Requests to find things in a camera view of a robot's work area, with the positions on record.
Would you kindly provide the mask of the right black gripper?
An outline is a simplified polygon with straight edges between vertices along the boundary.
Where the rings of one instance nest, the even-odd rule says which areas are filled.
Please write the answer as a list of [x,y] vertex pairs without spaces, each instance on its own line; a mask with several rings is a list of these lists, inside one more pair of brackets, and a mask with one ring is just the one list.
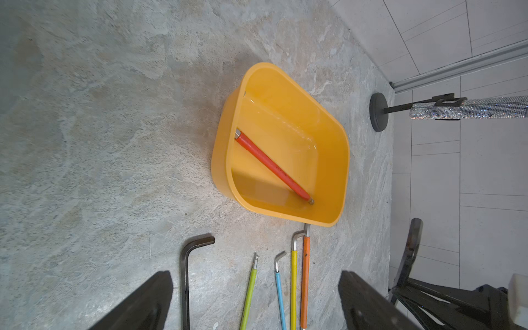
[[482,285],[462,290],[409,278],[422,229],[423,221],[413,218],[389,291],[390,301],[404,305],[424,329],[513,329],[508,313],[508,288]]

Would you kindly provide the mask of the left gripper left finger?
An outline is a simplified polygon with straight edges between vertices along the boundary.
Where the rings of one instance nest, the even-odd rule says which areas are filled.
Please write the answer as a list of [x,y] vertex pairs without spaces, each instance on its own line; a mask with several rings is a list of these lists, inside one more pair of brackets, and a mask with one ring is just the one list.
[[92,329],[163,329],[172,296],[170,272],[156,272]]

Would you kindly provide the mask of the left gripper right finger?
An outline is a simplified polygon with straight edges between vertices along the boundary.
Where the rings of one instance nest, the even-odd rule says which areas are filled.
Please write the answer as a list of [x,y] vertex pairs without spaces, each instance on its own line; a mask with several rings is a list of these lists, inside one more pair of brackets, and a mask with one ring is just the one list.
[[338,292],[348,329],[419,329],[355,272],[342,271]]

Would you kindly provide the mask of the orange hex key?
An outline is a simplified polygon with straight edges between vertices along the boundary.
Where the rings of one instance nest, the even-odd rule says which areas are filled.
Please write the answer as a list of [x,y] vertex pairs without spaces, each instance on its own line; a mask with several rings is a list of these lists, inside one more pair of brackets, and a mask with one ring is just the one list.
[[302,251],[302,283],[301,283],[301,329],[307,329],[308,295],[309,295],[309,266],[310,266],[310,225],[305,224]]

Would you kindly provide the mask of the yellow hex key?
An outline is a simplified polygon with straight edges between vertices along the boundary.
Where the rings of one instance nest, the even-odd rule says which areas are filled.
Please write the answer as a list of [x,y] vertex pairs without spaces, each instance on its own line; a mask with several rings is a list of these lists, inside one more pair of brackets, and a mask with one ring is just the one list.
[[298,249],[297,241],[305,236],[305,231],[295,232],[291,240],[291,291],[290,291],[290,329],[296,329],[297,322],[297,279],[298,279]]

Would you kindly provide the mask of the red hex key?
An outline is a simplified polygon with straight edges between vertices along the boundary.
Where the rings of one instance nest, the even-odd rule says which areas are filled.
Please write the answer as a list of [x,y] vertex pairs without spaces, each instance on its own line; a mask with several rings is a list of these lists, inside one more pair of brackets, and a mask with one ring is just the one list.
[[286,172],[284,172],[284,170],[275,161],[273,161],[266,153],[258,148],[257,145],[254,144],[253,141],[239,129],[235,130],[235,140],[267,169],[275,174],[276,177],[278,177],[289,188],[291,188],[301,199],[305,200],[309,205],[314,205],[314,200],[310,194]]

